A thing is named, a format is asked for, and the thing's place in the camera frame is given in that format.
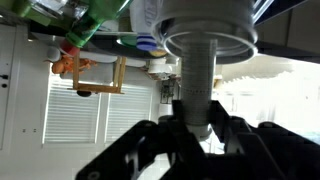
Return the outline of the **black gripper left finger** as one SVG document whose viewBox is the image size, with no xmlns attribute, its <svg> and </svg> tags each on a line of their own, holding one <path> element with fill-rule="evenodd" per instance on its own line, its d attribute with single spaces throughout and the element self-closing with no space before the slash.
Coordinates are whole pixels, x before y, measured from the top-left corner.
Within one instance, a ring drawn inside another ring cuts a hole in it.
<svg viewBox="0 0 320 180">
<path fill-rule="evenodd" d="M 139 121 L 84 166 L 75 180 L 137 180 L 160 154 L 168 156 L 170 165 L 161 180 L 204 180 L 206 156 L 183 124 L 183 112 L 182 102 L 174 100 L 173 114 L 162 122 Z"/>
</svg>

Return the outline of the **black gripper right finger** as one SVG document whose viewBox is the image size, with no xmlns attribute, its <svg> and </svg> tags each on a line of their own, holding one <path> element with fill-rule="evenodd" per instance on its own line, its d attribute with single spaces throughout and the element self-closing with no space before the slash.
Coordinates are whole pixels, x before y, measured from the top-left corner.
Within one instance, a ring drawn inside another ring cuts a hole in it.
<svg viewBox="0 0 320 180">
<path fill-rule="evenodd" d="M 317 143 L 273 122 L 253 127 L 214 100 L 202 105 L 200 119 L 224 144 L 222 155 L 205 156 L 207 180 L 320 180 Z"/>
</svg>

